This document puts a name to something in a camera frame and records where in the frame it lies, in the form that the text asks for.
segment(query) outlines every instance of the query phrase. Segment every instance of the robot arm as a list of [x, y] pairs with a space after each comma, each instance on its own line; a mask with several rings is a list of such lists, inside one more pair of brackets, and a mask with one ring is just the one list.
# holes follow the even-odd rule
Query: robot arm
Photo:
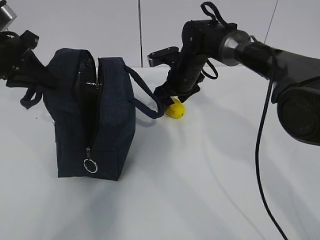
[[210, 64], [208, 58], [227, 66], [243, 64], [267, 80], [273, 75], [271, 102], [277, 104], [278, 118], [288, 134], [298, 141], [319, 146], [320, 60], [257, 41], [238, 30], [235, 23], [226, 23], [212, 2], [204, 2], [201, 8], [211, 20], [189, 21], [184, 25], [181, 52], [177, 47], [169, 47], [148, 56], [151, 67], [159, 64], [171, 67], [166, 82], [154, 92], [164, 108], [173, 104], [171, 97], [177, 96], [184, 102], [200, 91], [199, 83], [208, 75], [203, 72], [205, 63]]
[[55, 88], [58, 81], [47, 71], [33, 53], [39, 37], [30, 31], [21, 36], [6, 31], [17, 15], [0, 1], [0, 79], [7, 80], [7, 87], [31, 88], [41, 91]]

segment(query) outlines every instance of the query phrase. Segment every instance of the white wall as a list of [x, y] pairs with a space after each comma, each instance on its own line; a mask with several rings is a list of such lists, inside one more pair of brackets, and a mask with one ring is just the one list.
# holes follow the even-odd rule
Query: white wall
[[135, 0], [9, 0], [18, 18], [10, 30], [40, 36], [35, 53], [46, 65], [60, 48], [87, 49], [98, 57], [123, 57], [140, 65]]
[[[138, 0], [9, 0], [18, 18], [10, 30], [40, 36], [36, 55], [46, 65], [60, 48], [88, 49], [95, 58], [124, 57], [141, 66]], [[208, 19], [203, 0], [140, 0], [143, 66], [147, 55], [168, 46], [182, 46], [189, 20]], [[215, 0], [227, 22], [265, 40], [276, 0]]]
[[319, 9], [319, 0], [279, 0], [266, 43], [320, 58]]

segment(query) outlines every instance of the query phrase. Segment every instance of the zipper pull ring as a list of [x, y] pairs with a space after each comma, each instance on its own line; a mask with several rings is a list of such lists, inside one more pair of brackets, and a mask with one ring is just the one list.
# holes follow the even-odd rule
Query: zipper pull ring
[[91, 159], [90, 147], [86, 148], [86, 159], [83, 161], [83, 166], [91, 174], [98, 172], [98, 165], [95, 161]]

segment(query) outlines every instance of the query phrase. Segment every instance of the white table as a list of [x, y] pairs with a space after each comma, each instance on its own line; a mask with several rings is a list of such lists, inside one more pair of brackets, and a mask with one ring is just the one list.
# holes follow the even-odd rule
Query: white table
[[[136, 68], [152, 89], [167, 68]], [[255, 142], [268, 82], [245, 67], [219, 67], [180, 120], [148, 119], [119, 182], [57, 178], [54, 126], [43, 103], [0, 86], [1, 240], [277, 240], [258, 192]], [[134, 85], [135, 95], [152, 101]], [[320, 239], [320, 147], [299, 143], [268, 111], [262, 184], [291, 240]]]

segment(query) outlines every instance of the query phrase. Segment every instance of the open zipper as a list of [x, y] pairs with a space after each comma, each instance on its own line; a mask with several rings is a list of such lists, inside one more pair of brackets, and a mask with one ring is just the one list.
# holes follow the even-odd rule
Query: open zipper
[[[97, 96], [97, 101], [96, 101], [96, 115], [95, 115], [95, 122], [94, 122], [94, 126], [93, 126], [93, 133], [91, 134], [91, 136], [88, 136], [88, 131], [87, 131], [87, 125], [85, 124], [86, 122], [86, 113], [83, 110], [82, 104], [83, 102], [80, 101], [81, 96], [79, 95], [79, 93], [77, 94], [77, 91], [79, 92], [79, 87], [80, 87], [80, 74], [82, 74], [82, 72], [80, 72], [80, 66], [82, 61], [84, 61], [85, 58], [88, 58], [91, 61], [91, 69], [86, 69], [88, 70], [89, 74], [92, 74], [92, 72], [94, 73], [94, 78], [95, 78], [95, 82], [82, 82], [82, 84], [86, 84], [88, 88], [90, 87], [94, 87], [94, 88], [99, 88], [98, 89], [98, 96]], [[82, 134], [83, 134], [83, 139], [85, 141], [86, 144], [86, 159], [84, 159], [83, 161], [83, 166], [84, 168], [91, 174], [95, 174], [98, 171], [98, 165], [97, 163], [92, 159], [91, 157], [91, 151], [92, 151], [92, 147], [94, 145], [95, 139], [97, 137], [98, 131], [99, 131], [99, 125], [100, 125], [100, 108], [101, 108], [101, 101], [102, 101], [102, 95], [103, 95], [103, 88], [104, 88], [104, 78], [103, 78], [103, 73], [101, 73], [102, 71], [100, 71], [100, 68], [98, 69], [98, 76], [96, 76], [96, 66], [95, 66], [95, 61], [94, 58], [91, 56], [91, 54], [86, 51], [83, 50], [80, 53], [80, 56], [78, 58], [78, 62], [76, 65], [76, 71], [78, 72], [78, 74], [75, 76], [74, 78], [74, 84], [73, 84], [73, 96], [74, 96], [74, 100], [77, 103], [77, 107], [79, 109], [80, 112], [80, 121], [81, 121], [81, 125], [82, 125]], [[88, 164], [90, 164], [92, 167], [94, 166], [94, 168], [91, 170], [88, 167]]]

